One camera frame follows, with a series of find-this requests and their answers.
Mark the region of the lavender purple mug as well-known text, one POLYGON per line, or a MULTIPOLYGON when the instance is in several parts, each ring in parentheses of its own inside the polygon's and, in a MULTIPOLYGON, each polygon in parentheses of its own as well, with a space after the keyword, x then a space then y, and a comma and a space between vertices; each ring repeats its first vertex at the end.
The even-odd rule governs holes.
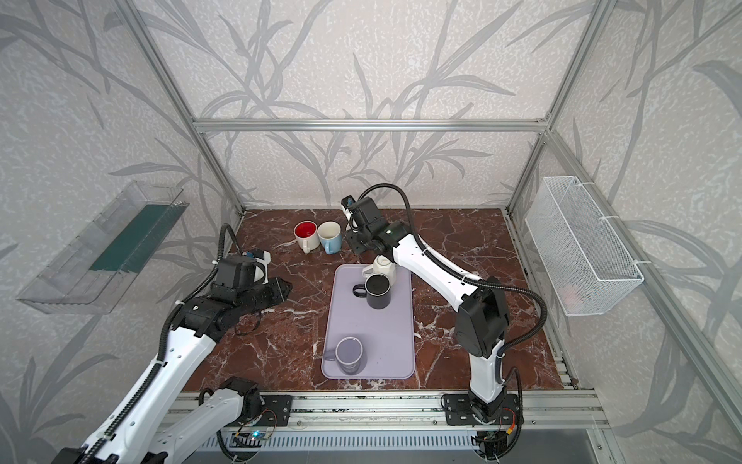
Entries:
POLYGON ((332 349, 328 349, 322 360, 335 363, 346 375, 358 375, 365 368, 365 350, 362 340, 356 336, 345 336, 332 349))

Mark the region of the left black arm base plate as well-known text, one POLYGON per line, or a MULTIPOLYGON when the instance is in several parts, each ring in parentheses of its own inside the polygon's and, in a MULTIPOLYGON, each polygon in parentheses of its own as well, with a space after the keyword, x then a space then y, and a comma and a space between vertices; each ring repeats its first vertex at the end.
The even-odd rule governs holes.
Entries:
POLYGON ((268 428, 286 427, 289 423, 293 399, 293 396, 289 396, 289 394, 263 396, 264 411, 252 425, 268 428))

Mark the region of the white mug red interior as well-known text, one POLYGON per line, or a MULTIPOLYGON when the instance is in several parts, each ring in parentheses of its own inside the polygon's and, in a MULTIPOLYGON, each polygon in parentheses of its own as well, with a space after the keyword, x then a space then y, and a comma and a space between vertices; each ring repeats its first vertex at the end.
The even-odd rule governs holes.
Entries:
POLYGON ((304 254, 309 254, 320 246, 318 225, 311 220, 298 223, 294 228, 294 235, 304 254))

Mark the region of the light blue mug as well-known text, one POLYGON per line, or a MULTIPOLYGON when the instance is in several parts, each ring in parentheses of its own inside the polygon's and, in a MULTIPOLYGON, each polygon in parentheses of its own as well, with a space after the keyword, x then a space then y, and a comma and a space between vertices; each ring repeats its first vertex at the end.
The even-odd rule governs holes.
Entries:
POLYGON ((328 255, 340 253, 342 248, 342 228, 337 222, 323 222, 317 229, 321 246, 328 255))

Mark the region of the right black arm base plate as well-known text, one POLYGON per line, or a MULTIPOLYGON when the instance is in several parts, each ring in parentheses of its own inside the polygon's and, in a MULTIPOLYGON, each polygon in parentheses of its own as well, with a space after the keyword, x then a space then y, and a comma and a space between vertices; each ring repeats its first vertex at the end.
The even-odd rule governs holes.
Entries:
POLYGON ((444 394, 441 405, 447 425, 520 426, 524 421, 521 398, 512 392, 502 392, 487 404, 470 394, 444 394))

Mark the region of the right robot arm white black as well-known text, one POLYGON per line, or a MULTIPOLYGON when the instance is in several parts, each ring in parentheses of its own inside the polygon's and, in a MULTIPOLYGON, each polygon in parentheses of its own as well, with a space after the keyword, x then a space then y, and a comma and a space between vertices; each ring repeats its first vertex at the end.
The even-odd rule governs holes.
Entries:
POLYGON ((341 200, 348 220, 345 237, 357 254, 372 252, 395 266, 415 274, 435 289, 456 312, 455 336, 470 357, 469 399, 475 419, 483 425, 494 423, 504 409, 506 377, 502 373, 504 356, 511 348, 534 338, 548 320, 544 299, 537 293, 507 286, 496 278, 481 278, 465 271, 430 247, 415 228, 409 198, 403 189, 380 183, 367 188, 358 199, 341 200), (376 189, 392 189, 404 203, 407 220, 389 222, 370 197, 376 189), (505 294, 529 297, 539 318, 527 332, 508 339, 511 316, 505 294))

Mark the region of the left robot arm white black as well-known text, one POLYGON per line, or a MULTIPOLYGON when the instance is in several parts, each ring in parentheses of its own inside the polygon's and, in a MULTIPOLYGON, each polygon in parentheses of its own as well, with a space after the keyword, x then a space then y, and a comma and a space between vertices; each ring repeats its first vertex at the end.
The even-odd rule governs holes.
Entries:
POLYGON ((271 278, 268 251, 229 254, 235 239, 229 224, 220 228, 214 268, 168 314, 158 352, 112 415, 78 448, 63 448, 56 463, 182 463, 227 425, 252 425, 266 410, 257 384, 232 377, 175 425, 161 430, 195 369, 245 315, 287 301, 293 288, 271 278))

